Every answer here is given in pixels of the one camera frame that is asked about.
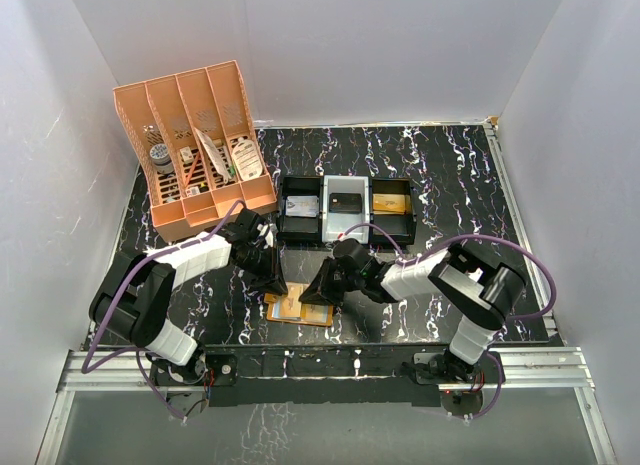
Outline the orange leather card holder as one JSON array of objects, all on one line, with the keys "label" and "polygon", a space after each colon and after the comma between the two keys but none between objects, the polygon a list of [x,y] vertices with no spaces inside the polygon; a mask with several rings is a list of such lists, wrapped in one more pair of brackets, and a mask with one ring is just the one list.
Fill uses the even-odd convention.
[{"label": "orange leather card holder", "polygon": [[267,319],[274,322],[330,327],[333,323],[332,305],[312,305],[302,303],[300,296],[306,284],[287,282],[288,294],[264,296],[268,305]]}]

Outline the gold card with red logo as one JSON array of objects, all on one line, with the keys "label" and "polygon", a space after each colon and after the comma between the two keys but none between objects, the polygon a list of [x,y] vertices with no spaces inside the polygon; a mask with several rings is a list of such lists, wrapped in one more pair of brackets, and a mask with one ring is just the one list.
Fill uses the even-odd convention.
[{"label": "gold card with red logo", "polygon": [[305,284],[289,283],[288,294],[280,300],[279,316],[284,319],[298,320],[302,318],[302,302],[300,296],[306,288]]}]

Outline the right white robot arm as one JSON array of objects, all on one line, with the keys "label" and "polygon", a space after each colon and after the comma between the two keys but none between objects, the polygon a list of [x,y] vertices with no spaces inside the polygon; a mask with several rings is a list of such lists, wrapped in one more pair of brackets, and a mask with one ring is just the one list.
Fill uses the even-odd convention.
[{"label": "right white robot arm", "polygon": [[471,239],[412,263],[381,261],[357,240],[345,239],[322,262],[300,302],[338,306],[346,293],[359,291],[375,303],[391,304],[436,290],[462,318],[442,354],[409,367],[425,378],[469,383],[525,288],[517,270],[484,254]]}]

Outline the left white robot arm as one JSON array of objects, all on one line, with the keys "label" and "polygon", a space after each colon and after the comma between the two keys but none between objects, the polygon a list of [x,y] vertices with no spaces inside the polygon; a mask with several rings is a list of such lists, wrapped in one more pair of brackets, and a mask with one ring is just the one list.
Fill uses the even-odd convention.
[{"label": "left white robot arm", "polygon": [[241,207],[210,232],[150,252],[118,252],[91,305],[98,326],[95,339],[108,331],[144,349],[182,382],[194,384],[206,372],[199,342],[173,324],[168,309],[173,290],[208,272],[234,266],[249,275],[260,293],[284,295],[275,226]]}]

